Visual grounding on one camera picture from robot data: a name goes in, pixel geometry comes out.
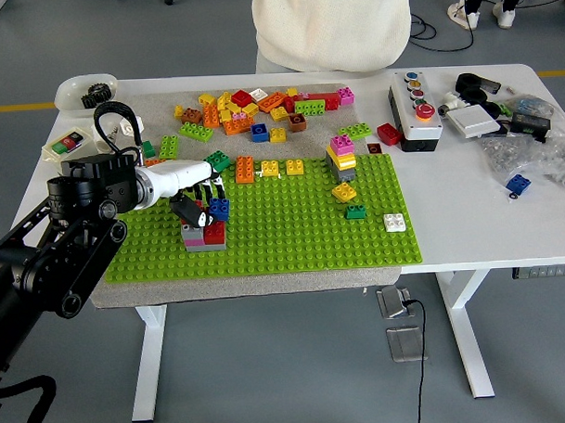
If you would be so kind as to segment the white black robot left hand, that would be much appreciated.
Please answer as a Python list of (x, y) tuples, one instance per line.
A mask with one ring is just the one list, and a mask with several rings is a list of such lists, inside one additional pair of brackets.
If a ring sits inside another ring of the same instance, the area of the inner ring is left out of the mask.
[(207, 161), (166, 160), (150, 167), (138, 167), (136, 181), (137, 209), (149, 208), (159, 199), (169, 198), (172, 212), (194, 227), (212, 225), (216, 218), (203, 211), (183, 190), (197, 184), (205, 185), (207, 200), (210, 200), (211, 184), (214, 184), (218, 197), (225, 197), (222, 177)]

